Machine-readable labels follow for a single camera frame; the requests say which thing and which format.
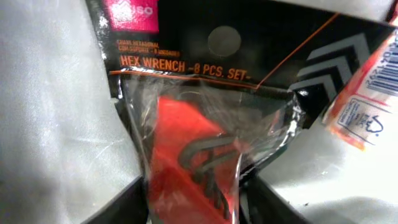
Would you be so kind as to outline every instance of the pink label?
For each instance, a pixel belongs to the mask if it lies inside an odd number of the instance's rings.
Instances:
[[[157,0],[104,0],[114,30],[158,32]]]

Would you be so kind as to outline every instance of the orange line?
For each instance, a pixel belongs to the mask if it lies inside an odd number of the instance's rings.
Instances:
[[[304,42],[302,42],[296,49],[294,49],[294,51],[292,51],[292,53],[290,53],[285,59],[283,59],[283,61],[281,61],[274,69],[272,69],[272,71],[270,71],[268,73],[268,75],[266,75],[261,82],[257,85],[256,90],[258,90],[261,86],[261,84],[263,84],[283,63],[285,63],[294,53],[296,53],[298,50],[300,50],[300,48],[302,48],[308,41],[310,41],[313,37],[315,37],[315,35],[317,35],[321,30],[323,30],[323,28],[325,28],[329,23],[333,22],[336,17],[339,15],[340,13],[336,13],[334,14],[332,17],[330,17],[330,19],[328,19],[321,27],[319,27],[313,34],[311,34],[311,36],[309,36],[306,40],[304,40]]]
[[[207,78],[192,78],[192,77],[173,76],[173,75],[159,75],[159,74],[138,72],[138,71],[111,71],[109,74],[111,74],[111,75],[119,75],[119,74],[145,75],[145,76],[160,77],[160,78],[171,78],[171,79],[176,79],[176,80],[203,80],[206,82],[212,82],[212,83],[217,83],[217,84],[239,86],[239,87],[251,88],[253,90],[256,89],[256,87],[252,86],[252,85],[222,82],[222,81],[211,80],[211,79],[207,79]]]

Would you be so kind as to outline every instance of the barcode label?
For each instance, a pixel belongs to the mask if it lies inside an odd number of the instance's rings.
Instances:
[[[382,105],[398,100],[398,31],[366,74],[357,92]]]

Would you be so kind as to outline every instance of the barcode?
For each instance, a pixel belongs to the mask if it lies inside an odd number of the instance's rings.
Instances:
[[[389,49],[387,63],[379,66],[366,80],[366,88],[391,96],[398,96],[398,48]]]

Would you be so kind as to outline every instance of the orange and white packaging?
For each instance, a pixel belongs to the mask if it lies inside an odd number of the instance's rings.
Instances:
[[[354,74],[323,122],[332,133],[363,151],[391,148],[398,144],[397,110],[398,29]]]

